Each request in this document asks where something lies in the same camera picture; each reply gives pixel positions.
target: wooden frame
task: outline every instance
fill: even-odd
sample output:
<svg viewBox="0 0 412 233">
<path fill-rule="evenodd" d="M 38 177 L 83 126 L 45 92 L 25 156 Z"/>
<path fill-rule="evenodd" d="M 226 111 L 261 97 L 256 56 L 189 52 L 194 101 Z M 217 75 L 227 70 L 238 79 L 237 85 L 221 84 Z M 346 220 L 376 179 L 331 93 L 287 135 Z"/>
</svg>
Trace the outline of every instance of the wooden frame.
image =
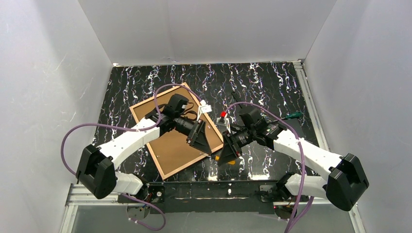
<svg viewBox="0 0 412 233">
<path fill-rule="evenodd" d="M 185 87 L 189 88 L 189 86 L 188 86 L 186 83 L 183 83 L 182 85 L 184 85 Z M 157 95 L 157 97 L 159 98 L 159 97 L 161 97 L 161 96 L 163 96 L 163 95 L 165 95 L 165 94 L 167 94 L 167 93 L 170 93 L 170 92 L 172 92 L 172 91 L 176 91 L 176 90 L 179 89 L 179 88 L 182 88 L 182 87 L 180 87 L 180 86 L 175 86 L 175 87 L 173 87 L 173 88 L 171 88 L 171 89 L 169 89 L 169 90 L 167 90 L 167 91 L 164 91 L 164 92 L 162 92 L 162 93 L 159 93 L 159 94 Z M 189 94 L 190 94 L 190 96 L 193 98 L 193 100 L 194 100 L 194 102 L 197 104 L 197 106 L 199 106 L 199 105 L 200 105 L 200 102 L 196 99 L 196 97 L 195 97 L 192 93 L 190 93 L 190 92 L 189 92 Z M 145 104 L 145 103 L 148 103 L 148 102 L 150 102 L 150 101 L 153 101 L 153 99 L 154 99 L 154 98 L 151 97 L 151 98 L 149 98 L 149 99 L 147 99 L 147 100 L 144 100 L 144 101 L 142 101 L 142 102 L 140 102 L 140 103 L 137 103 L 137 104 L 135 104 L 135 105 L 133 105 L 133 106 L 130 107 L 130 111 L 132 112 L 133 118 L 135 119 L 136 123 L 139 122 L 139 119 L 138 119 L 138 117 L 137 117 L 137 115 L 136 115 L 136 113 L 135 113 L 135 109 L 136 109 L 137 107 Z M 219 137 L 219 139 L 220 139 L 220 141 L 221 141 L 221 144 L 220 144 L 219 146 L 217 146 L 217 147 L 215 147 L 215 148 L 212 148 L 212 153 L 213 153 L 213 152 L 216 152 L 216 151 L 220 150 L 220 149 L 223 147 L 223 137 L 222 137 L 222 135 L 220 134 L 219 130 L 216 128 L 215 124 L 213 123 L 213 121 L 212 121 L 212 119 L 209 117 L 209 115 L 208 115 L 208 114 L 204 114 L 204 117 L 205 117 L 206 120 L 209 122 L 211 128 L 215 131 L 215 133 L 217 134 L 217 136 Z M 182 166 L 180 166 L 180 167 L 178 167 L 178 168 L 176 168 L 176 169 L 174 169 L 174 170 L 172 170 L 172 171 L 170 171 L 170 172 L 168 172 L 168 173 L 165 174 L 164 171 L 163 171 L 163 169 L 162 169 L 162 166 L 160 165 L 160 163 L 159 163 L 159 161 L 158 161 L 158 159 L 157 159 L 157 156 L 155 155 L 155 152 L 154 152 L 152 146 L 150 145 L 150 143 L 147 144 L 147 148 L 149 149 L 149 152 L 150 152 L 150 154 L 151 154 L 151 156 L 152 156 L 152 158 L 153 158 L 153 160 L 154 160 L 154 163 L 156 164 L 157 169 L 159 170 L 159 173 L 160 173 L 160 176 L 162 177 L 162 179 L 166 179 L 166 178 L 168 178 L 168 177 L 176 174 L 177 172 L 179 172 L 179 171 L 181 171 L 181 170 L 189 167 L 190 165 L 192 165 L 192 164 L 194 164 L 194 163 L 196 163 L 196 162 L 198 162 L 198 161 L 206 158 L 204 155 L 199 155 L 197 158 L 191 160 L 190 162 L 185 163 L 185 164 L 183 164 Z"/>
</svg>

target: glass panel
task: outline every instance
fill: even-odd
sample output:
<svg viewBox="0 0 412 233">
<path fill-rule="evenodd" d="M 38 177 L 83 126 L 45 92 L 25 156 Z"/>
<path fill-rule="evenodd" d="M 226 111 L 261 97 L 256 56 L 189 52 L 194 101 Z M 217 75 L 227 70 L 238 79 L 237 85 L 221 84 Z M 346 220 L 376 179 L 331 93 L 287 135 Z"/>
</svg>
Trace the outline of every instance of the glass panel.
<svg viewBox="0 0 412 233">
<path fill-rule="evenodd" d="M 286 222 L 276 215 L 258 213 L 168 213 L 167 224 L 159 232 L 201 233 L 237 232 L 266 233 L 284 232 Z M 144 221 L 160 226 L 161 215 L 148 215 Z M 128 220 L 125 206 L 79 206 L 72 233 L 120 233 L 152 231 Z M 345 232 L 354 233 L 348 212 L 333 205 L 316 204 L 299 220 L 291 233 Z"/>
</svg>

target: white enclosure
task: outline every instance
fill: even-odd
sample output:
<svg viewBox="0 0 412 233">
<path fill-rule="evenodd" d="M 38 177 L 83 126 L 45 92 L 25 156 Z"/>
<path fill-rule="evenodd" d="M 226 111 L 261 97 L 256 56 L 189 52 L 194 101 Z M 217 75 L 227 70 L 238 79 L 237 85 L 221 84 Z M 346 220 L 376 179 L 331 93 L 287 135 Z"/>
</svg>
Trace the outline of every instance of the white enclosure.
<svg viewBox="0 0 412 233">
<path fill-rule="evenodd" d="M 112 63 L 297 59 L 331 151 L 365 168 L 366 230 L 411 232 L 412 1 L 5 0 L 0 10 L 1 232 L 58 232 L 75 182 L 60 143 L 97 121 Z M 69 138 L 73 168 L 93 132 Z"/>
<path fill-rule="evenodd" d="M 0 232 L 55 233 L 75 182 L 61 140 L 97 121 L 112 65 L 75 0 L 6 0 L 0 11 Z M 70 137 L 71 166 L 93 132 Z"/>
<path fill-rule="evenodd" d="M 79 0 L 112 63 L 305 58 L 336 0 Z"/>
</svg>

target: black and white patterned floor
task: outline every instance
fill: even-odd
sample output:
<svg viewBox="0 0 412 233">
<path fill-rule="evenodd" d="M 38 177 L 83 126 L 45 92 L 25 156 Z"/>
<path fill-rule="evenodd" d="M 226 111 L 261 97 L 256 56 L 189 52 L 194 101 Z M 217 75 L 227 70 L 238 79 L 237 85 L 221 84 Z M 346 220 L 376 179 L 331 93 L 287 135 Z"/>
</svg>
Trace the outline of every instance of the black and white patterned floor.
<svg viewBox="0 0 412 233">
<path fill-rule="evenodd" d="M 133 127 L 136 123 L 129 106 L 152 97 L 164 84 L 183 82 L 212 106 L 209 116 L 214 121 L 235 102 L 232 91 L 237 91 L 245 101 L 260 104 L 281 117 L 303 112 L 304 117 L 300 119 L 302 131 L 309 142 L 318 145 L 292 63 L 114 67 L 99 123 Z M 105 143 L 121 133 L 99 128 L 94 143 Z M 252 143 L 243 148 L 243 156 L 235 165 L 218 167 L 214 160 L 206 158 L 166 181 L 278 180 L 288 171 L 299 172 L 299 166 L 299 162 L 284 154 Z M 146 148 L 130 156 L 119 170 L 138 173 L 150 182 L 162 181 Z"/>
</svg>

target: white tag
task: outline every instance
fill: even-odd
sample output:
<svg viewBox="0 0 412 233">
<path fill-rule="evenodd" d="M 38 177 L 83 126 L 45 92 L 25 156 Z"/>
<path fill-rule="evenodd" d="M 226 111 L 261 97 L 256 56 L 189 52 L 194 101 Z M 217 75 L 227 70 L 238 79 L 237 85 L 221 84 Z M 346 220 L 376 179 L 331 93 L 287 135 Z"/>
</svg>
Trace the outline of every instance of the white tag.
<svg viewBox="0 0 412 233">
<path fill-rule="evenodd" d="M 197 119 L 199 120 L 201 114 L 210 113 L 212 111 L 212 106 L 206 104 L 206 101 L 200 101 L 200 106 L 197 109 Z"/>
</svg>

